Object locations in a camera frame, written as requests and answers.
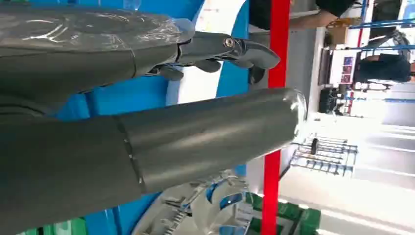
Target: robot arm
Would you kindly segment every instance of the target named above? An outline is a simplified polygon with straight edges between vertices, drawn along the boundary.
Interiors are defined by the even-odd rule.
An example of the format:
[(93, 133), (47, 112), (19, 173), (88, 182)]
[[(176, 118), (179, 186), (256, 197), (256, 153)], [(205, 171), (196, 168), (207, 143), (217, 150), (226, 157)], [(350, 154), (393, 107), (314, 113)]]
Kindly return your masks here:
[(280, 149), (304, 104), (280, 89), (76, 122), (3, 116), (0, 228), (84, 216)]
[[(28, 23), (35, 23), (31, 24), (35, 33), (45, 35), (45, 28), (49, 32), (48, 24), (37, 27), (29, 17), (37, 17), (37, 11), (71, 15), (68, 8), (46, 10), (0, 7), (4, 16), (0, 20), (24, 19), (20, 24), (2, 24), (14, 31), (0, 28), (0, 228), (4, 234), (84, 216), (242, 164), (288, 144), (304, 121), (304, 98), (290, 89), (75, 122), (47, 118), (71, 94), (136, 76), (180, 78), (177, 66), (214, 72), (221, 60), (268, 69), (278, 57), (250, 41), (202, 32), (175, 43), (155, 40), (111, 50), (74, 48), (71, 41), (70, 49), (56, 48), (59, 35), (79, 35), (73, 34), (77, 32), (73, 28), (55, 41), (36, 34), (29, 37), (34, 39), (30, 43), (19, 41), (24, 37), (16, 35), (25, 34)], [(47, 22), (55, 23), (61, 13), (49, 14)], [(114, 18), (108, 11), (99, 15), (111, 16), (104, 21), (109, 28), (128, 28), (128, 24), (110, 27), (113, 19), (122, 17)], [(83, 17), (106, 29), (101, 20)], [(128, 22), (134, 29), (139, 26)], [(153, 30), (151, 24), (141, 29)]]

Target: person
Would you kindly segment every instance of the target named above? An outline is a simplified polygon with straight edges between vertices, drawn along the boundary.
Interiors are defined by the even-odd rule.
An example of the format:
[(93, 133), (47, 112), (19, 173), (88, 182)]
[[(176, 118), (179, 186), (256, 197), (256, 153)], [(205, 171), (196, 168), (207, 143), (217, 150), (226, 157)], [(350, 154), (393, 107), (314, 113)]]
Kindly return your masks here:
[(356, 72), (354, 82), (415, 82), (415, 63), (409, 63), (402, 55), (380, 54), (366, 57), (357, 65)]
[[(264, 30), (271, 29), (271, 1), (251, 0), (250, 24)], [(316, 5), (320, 8), (318, 13), (290, 19), (290, 29), (303, 30), (327, 26), (352, 7), (354, 2), (355, 0), (316, 0)]]

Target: person's arm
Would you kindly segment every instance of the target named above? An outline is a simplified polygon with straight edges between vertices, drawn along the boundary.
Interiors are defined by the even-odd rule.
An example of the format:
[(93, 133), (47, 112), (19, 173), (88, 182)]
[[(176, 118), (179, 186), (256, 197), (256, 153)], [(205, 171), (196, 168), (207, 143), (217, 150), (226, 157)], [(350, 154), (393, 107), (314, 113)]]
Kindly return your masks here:
[(371, 55), (371, 56), (366, 57), (363, 60), (366, 60), (366, 61), (378, 61), (379, 60), (379, 56), (378, 55)]
[(290, 19), (290, 29), (299, 30), (325, 27), (336, 19), (337, 16), (328, 11), (321, 10), (317, 14)]
[(394, 55), (394, 54), (380, 54), (379, 61), (383, 62), (396, 62), (399, 60), (406, 61), (406, 59), (402, 55)]

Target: black shirt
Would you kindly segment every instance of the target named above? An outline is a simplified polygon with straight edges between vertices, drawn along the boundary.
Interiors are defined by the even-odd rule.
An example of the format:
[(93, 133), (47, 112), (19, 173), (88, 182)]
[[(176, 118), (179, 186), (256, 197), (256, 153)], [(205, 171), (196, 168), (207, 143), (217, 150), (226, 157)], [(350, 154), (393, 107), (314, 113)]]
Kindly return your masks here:
[(316, 0), (320, 10), (328, 11), (334, 16), (340, 17), (354, 4), (355, 0)]
[(365, 82), (370, 79), (409, 82), (411, 64), (401, 55), (381, 54), (377, 61), (364, 59), (360, 62), (357, 81)]

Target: plastic wrap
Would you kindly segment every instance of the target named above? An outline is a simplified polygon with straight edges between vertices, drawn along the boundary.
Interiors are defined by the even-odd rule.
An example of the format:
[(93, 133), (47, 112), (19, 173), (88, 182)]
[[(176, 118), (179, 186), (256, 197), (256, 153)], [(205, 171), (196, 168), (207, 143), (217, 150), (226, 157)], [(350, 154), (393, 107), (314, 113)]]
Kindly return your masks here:
[(188, 41), (187, 19), (71, 5), (0, 4), (0, 47), (130, 50)]

